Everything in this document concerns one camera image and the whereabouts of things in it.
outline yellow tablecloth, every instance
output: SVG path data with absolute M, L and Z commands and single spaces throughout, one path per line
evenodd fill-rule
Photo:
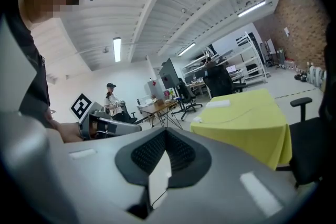
M 192 132 L 237 146 L 272 169 L 290 161 L 289 126 L 267 89 L 214 97 L 211 102 L 220 100 L 231 104 L 205 108 L 202 123 L 191 124 Z

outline white cable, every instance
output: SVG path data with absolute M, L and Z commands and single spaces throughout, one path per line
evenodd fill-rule
M 270 102 L 270 103 L 267 103 L 267 104 L 263 104 L 263 105 L 255 106 L 255 107 L 250 108 L 249 110 L 245 111 L 243 114 L 241 114 L 241 115 L 239 115 L 239 116 L 236 116 L 236 117 L 233 118 L 233 119 L 230 119 L 230 120 L 227 120 L 227 121 L 223 121 L 223 122 L 204 122 L 204 121 L 202 120 L 202 118 L 201 118 L 201 120 L 202 120 L 201 123 L 202 123 L 202 124 L 223 124 L 223 123 L 227 123 L 227 122 L 234 121 L 234 120 L 240 118 L 241 116 L 247 114 L 248 112 L 250 112 L 250 111 L 252 111 L 252 110 L 254 110 L 254 109 L 259 109 L 259 108 L 262 108 L 262 107 L 264 107 L 264 106 L 268 106 L 268 105 L 271 105 L 271 104 L 276 104 L 276 105 L 278 105 L 278 104 L 274 101 L 274 102 Z

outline wooden table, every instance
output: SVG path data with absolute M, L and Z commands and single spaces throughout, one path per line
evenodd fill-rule
M 176 122 L 174 122 L 174 120 L 171 117 L 169 117 L 169 112 L 171 111 L 171 107 L 173 105 L 176 105 L 177 103 L 178 103 L 177 101 L 172 101 L 172 102 L 169 102 L 169 103 L 163 102 L 163 104 L 161 104 L 161 105 L 159 105 L 157 103 L 154 103 L 154 104 L 145 106 L 143 108 L 139 107 L 139 110 L 141 112 L 147 113 L 148 121 L 149 121 L 149 124 L 150 124 L 151 128 L 154 127 L 154 125 L 153 125 L 154 118 L 157 118 L 160 121 L 162 127 L 165 127 L 164 119 L 167 119 L 167 127 L 168 127 L 168 123 L 170 121 L 175 126 L 180 128 L 181 130 L 183 130 L 181 124 L 179 123 L 179 121 L 177 120 L 177 118 L 175 116 L 174 117 L 176 119 Z M 150 115 L 154 115 L 154 117 L 152 118 L 153 119 L 152 123 L 151 123 L 151 120 L 150 120 Z

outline black office chair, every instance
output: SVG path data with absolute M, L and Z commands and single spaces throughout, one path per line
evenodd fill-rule
M 332 171 L 331 146 L 336 134 L 336 47 L 331 38 L 331 26 L 327 28 L 327 46 L 324 60 L 327 69 L 327 83 L 319 109 L 319 117 L 306 121 L 306 104 L 311 98 L 300 98 L 290 102 L 292 107 L 301 108 L 301 121 L 289 126 L 292 142 L 292 159 L 287 167 L 277 171 L 291 170 L 296 179 L 296 187 L 318 182 L 327 172 Z
M 126 105 L 124 104 L 122 107 L 123 111 L 126 113 L 126 115 L 128 116 L 128 122 L 129 123 L 132 123 L 132 124 L 135 124 L 135 122 L 138 120 L 138 118 L 136 118 L 134 116 L 135 112 L 132 112 L 131 114 L 133 115 L 133 117 L 131 118 L 131 116 L 129 115 L 128 111 L 127 111 L 127 107 Z
M 233 83 L 227 70 L 222 66 L 212 67 L 207 70 L 208 75 L 203 78 L 209 87 L 212 97 L 242 92 L 246 83 Z
M 183 82 L 181 78 L 179 78 L 179 80 L 181 83 L 180 85 L 177 86 L 177 91 L 181 97 L 181 100 L 180 100 L 181 110 L 177 112 L 173 112 L 172 115 L 183 112 L 181 120 L 184 121 L 183 118 L 190 109 L 193 109 L 194 112 L 196 112 L 195 106 L 202 107 L 203 105 L 195 103 L 196 96 L 192 96 L 189 93 L 187 86 L 185 85 L 185 83 Z

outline metal shelving unit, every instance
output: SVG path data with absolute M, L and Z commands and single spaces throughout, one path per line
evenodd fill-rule
M 265 71 L 264 65 L 263 65 L 263 63 L 260 59 L 260 56 L 259 56 L 259 53 L 258 53 L 257 49 L 255 48 L 251 38 L 248 36 L 248 34 L 246 32 L 241 38 L 239 38 L 237 40 L 237 44 L 238 44 L 238 48 L 233 49 L 233 50 L 230 49 L 230 50 L 228 50 L 225 53 L 220 54 L 220 55 L 219 54 L 213 55 L 211 58 L 212 59 L 219 59 L 221 56 L 225 56 L 226 59 L 217 64 L 219 66 L 219 65 L 222 65 L 222 64 L 232 60 L 233 58 L 236 58 L 237 56 L 242 56 L 244 53 L 252 50 L 253 51 L 253 57 L 251 57 L 250 59 L 248 59 L 246 61 L 244 61 L 243 57 L 241 57 L 242 61 L 237 66 L 241 66 L 241 67 L 239 67 L 239 69 L 244 70 L 243 75 L 244 75 L 244 80 L 246 81 L 246 84 L 252 84 L 252 83 L 259 82 L 259 81 L 266 82 L 267 81 L 267 73 Z M 188 63 L 187 65 L 185 65 L 183 67 L 183 69 L 188 68 L 188 67 L 194 65 L 195 63 L 204 60 L 205 58 L 206 58 L 206 56 L 204 55 L 204 56 L 202 56 L 202 57 L 200 57 L 196 60 L 193 60 L 190 63 Z M 251 70 L 247 70 L 246 65 L 248 63 L 255 63 L 257 65 L 257 67 L 254 68 L 254 69 L 251 69 Z M 186 76 L 188 74 L 191 74 L 193 72 L 196 72 L 196 71 L 198 71 L 202 68 L 204 68 L 204 65 L 199 66 L 199 67 L 195 67 L 192 70 L 184 72 L 184 76 Z M 259 72 L 259 74 L 254 75 L 254 76 L 250 76 L 250 74 L 254 73 L 254 72 Z
M 213 56 L 211 57 L 211 59 L 214 59 L 214 58 L 217 57 L 217 56 L 218 56 L 218 54 L 213 55 Z M 193 64 L 195 64 L 195 63 L 197 63 L 197 62 L 200 62 L 200 61 L 204 60 L 205 58 L 206 58 L 205 55 L 202 56 L 202 57 L 199 57 L 198 59 L 193 60 L 192 62 L 188 63 L 188 64 L 187 64 L 186 66 L 184 66 L 182 69 L 187 68 L 187 67 L 189 67 L 189 66 L 192 66 Z M 196 71 L 198 71 L 198 70 L 200 70 L 200 69 L 202 69 L 202 68 L 204 68 L 204 65 L 202 65 L 202 66 L 200 66 L 200 67 L 197 67 L 197 68 L 194 68 L 194 69 L 192 69 L 192 70 L 190 70 L 190 71 L 188 71 L 188 72 L 186 72 L 186 73 L 183 73 L 183 75 L 186 76 L 187 74 L 190 74 L 190 73 L 192 73 L 192 72 L 196 72 Z
M 242 54 L 246 53 L 247 51 L 249 50 L 252 50 L 253 53 L 254 53 L 254 56 L 246 61 L 243 61 L 238 64 L 237 66 L 241 66 L 240 69 L 246 69 L 246 71 L 243 72 L 243 75 L 244 75 L 244 80 L 246 81 L 246 84 L 253 84 L 253 83 L 256 83 L 256 82 L 259 82 L 259 81 L 264 81 L 266 82 L 267 81 L 267 73 L 265 71 L 265 68 L 264 68 L 264 65 L 260 59 L 260 56 L 259 56 L 259 53 L 257 51 L 257 49 L 255 48 L 251 38 L 248 36 L 248 34 L 245 32 L 245 34 L 237 40 L 237 44 L 238 46 L 240 44 L 243 44 L 243 43 L 247 43 L 248 44 L 248 47 L 246 48 L 237 48 L 235 50 L 233 50 L 233 54 L 231 53 L 230 55 L 227 56 L 227 58 L 220 62 L 218 64 L 219 65 L 222 65 L 230 60 L 232 60 L 233 58 L 236 58 L 237 56 L 241 56 Z M 247 68 L 246 68 L 246 65 L 248 63 L 255 63 L 257 65 L 256 68 L 254 69 L 251 69 L 251 70 L 248 70 L 247 71 Z M 254 75 L 254 76 L 250 76 L 251 73 L 254 73 L 254 72 L 259 72 L 259 74 L 257 75 Z

